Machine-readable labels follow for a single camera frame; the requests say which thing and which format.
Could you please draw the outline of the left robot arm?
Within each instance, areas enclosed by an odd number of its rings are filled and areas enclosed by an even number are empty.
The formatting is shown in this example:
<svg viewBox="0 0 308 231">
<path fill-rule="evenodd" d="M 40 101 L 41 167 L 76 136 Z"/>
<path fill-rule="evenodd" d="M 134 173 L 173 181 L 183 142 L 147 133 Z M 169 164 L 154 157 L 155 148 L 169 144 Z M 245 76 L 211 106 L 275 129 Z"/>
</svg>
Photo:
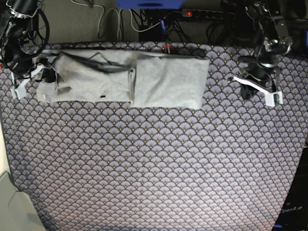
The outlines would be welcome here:
<svg viewBox="0 0 308 231">
<path fill-rule="evenodd" d="M 244 5 L 247 16 L 258 26 L 253 37 L 257 47 L 254 55 L 238 58 L 239 62 L 248 64 L 239 70 L 238 76 L 275 92 L 281 72 L 278 62 L 291 51 L 292 37 L 277 0 L 246 0 Z"/>
</svg>

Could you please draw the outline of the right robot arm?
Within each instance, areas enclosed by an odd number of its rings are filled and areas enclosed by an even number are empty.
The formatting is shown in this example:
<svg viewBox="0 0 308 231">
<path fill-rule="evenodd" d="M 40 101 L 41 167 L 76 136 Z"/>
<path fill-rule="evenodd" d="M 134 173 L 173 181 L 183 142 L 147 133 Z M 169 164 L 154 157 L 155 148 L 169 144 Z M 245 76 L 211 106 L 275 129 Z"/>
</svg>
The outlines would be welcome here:
<svg viewBox="0 0 308 231">
<path fill-rule="evenodd" d="M 0 63 L 17 79 L 30 79 L 35 70 L 33 59 L 46 48 L 50 38 L 50 25 L 42 10 L 42 0 L 8 0 L 0 19 Z M 24 46 L 41 44 L 34 53 L 25 53 Z"/>
</svg>

